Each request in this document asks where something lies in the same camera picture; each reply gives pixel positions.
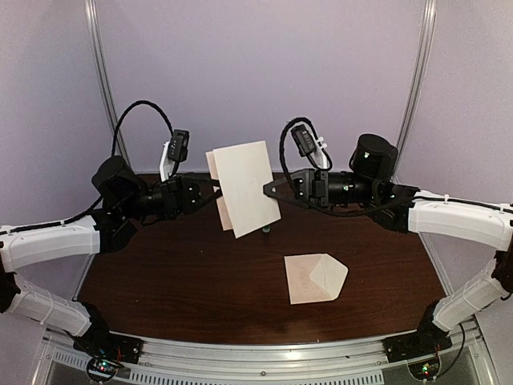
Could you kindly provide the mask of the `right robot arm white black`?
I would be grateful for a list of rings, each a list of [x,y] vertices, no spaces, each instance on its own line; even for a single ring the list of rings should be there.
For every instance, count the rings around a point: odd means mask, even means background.
[[[495,256],[453,294],[428,307],[410,345],[429,353],[461,321],[512,294],[512,207],[439,195],[392,182],[398,150],[386,139],[363,134],[349,171],[319,166],[267,183],[264,194],[334,217],[367,216],[397,233],[434,233],[491,246]]]

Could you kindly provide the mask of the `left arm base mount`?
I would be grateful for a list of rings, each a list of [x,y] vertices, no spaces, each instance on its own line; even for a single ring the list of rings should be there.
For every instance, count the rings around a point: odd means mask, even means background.
[[[131,373],[129,365],[139,363],[143,348],[142,339],[121,334],[69,337],[74,349],[89,356],[85,372],[94,384],[105,384],[115,377],[127,378]]]

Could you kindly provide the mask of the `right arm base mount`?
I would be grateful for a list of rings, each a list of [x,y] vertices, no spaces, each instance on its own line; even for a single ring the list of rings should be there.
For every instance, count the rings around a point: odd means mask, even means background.
[[[410,375],[426,383],[442,373],[440,353],[451,348],[452,341],[447,336],[435,339],[415,331],[385,338],[383,346],[389,363],[405,361]]]

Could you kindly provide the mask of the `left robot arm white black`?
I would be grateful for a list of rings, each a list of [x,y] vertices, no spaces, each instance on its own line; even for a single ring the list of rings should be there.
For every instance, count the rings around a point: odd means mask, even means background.
[[[62,257],[120,251],[136,234],[136,221],[170,221],[195,213],[222,192],[218,180],[196,173],[149,185],[121,156],[105,160],[91,181],[100,197],[85,212],[60,221],[1,228],[1,311],[83,336],[98,356],[107,356],[115,349],[115,338],[102,328],[91,306],[52,294],[16,271]]]

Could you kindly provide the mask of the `beige envelope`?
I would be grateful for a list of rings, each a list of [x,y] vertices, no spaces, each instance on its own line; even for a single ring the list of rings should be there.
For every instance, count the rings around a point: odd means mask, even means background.
[[[349,269],[327,253],[284,256],[291,305],[339,298]]]

